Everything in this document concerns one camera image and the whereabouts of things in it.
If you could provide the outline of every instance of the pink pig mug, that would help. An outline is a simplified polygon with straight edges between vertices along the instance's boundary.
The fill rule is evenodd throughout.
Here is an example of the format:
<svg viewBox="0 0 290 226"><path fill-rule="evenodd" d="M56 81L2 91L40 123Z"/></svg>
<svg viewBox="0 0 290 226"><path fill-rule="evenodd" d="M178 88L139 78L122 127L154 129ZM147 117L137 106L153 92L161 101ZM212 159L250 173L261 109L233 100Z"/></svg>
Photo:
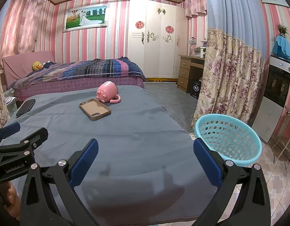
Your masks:
<svg viewBox="0 0 290 226"><path fill-rule="evenodd" d="M97 100L102 103L116 104L121 101L121 97L118 95L119 90L111 81L104 82L97 90Z"/></svg>

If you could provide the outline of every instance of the brown phone case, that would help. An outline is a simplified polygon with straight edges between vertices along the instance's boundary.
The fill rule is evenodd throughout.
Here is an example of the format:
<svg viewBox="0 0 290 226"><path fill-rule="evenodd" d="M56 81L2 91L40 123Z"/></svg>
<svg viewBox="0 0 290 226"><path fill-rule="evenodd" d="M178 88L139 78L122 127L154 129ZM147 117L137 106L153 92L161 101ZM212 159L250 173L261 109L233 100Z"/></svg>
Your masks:
<svg viewBox="0 0 290 226"><path fill-rule="evenodd" d="M80 109L93 121L109 115L111 109L96 99L90 99L79 104Z"/></svg>

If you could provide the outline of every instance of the blue cloth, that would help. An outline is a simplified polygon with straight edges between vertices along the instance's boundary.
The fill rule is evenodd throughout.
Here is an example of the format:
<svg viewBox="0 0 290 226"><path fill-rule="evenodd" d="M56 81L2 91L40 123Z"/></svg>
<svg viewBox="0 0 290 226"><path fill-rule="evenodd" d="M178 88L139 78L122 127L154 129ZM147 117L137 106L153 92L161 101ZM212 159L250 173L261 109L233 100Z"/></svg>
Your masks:
<svg viewBox="0 0 290 226"><path fill-rule="evenodd" d="M274 47L273 53L280 58L283 58L290 62L290 45L288 40L286 40L283 36L277 36Z"/></svg>

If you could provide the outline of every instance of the wardrobe door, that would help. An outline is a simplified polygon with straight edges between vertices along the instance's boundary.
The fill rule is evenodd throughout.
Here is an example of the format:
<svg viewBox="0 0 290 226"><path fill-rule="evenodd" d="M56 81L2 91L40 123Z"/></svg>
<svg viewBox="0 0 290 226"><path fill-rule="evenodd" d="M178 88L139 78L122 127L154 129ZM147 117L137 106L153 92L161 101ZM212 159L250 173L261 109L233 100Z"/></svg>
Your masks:
<svg viewBox="0 0 290 226"><path fill-rule="evenodd" d="M147 0L144 63L147 78L159 77L161 18L161 3Z"/></svg>
<svg viewBox="0 0 290 226"><path fill-rule="evenodd" d="M128 24L128 58L144 72L146 42L146 0L130 0Z"/></svg>
<svg viewBox="0 0 290 226"><path fill-rule="evenodd" d="M188 19L185 15L185 9L177 7L176 9L176 36L175 36L175 61L173 78L178 78L180 71L181 57L187 55L187 38L188 38Z"/></svg>
<svg viewBox="0 0 290 226"><path fill-rule="evenodd" d="M159 77L173 78L176 33L176 6L162 4Z"/></svg>

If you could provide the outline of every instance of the wooden desk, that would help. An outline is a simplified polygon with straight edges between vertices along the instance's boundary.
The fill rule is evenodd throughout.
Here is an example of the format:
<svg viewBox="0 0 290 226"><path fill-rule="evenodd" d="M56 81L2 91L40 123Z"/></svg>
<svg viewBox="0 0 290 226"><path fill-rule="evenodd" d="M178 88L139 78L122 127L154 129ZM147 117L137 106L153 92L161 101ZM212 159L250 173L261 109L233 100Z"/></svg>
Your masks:
<svg viewBox="0 0 290 226"><path fill-rule="evenodd" d="M178 77L178 88L189 93L192 81L198 81L203 76L205 59L200 57L180 55L181 64Z"/></svg>

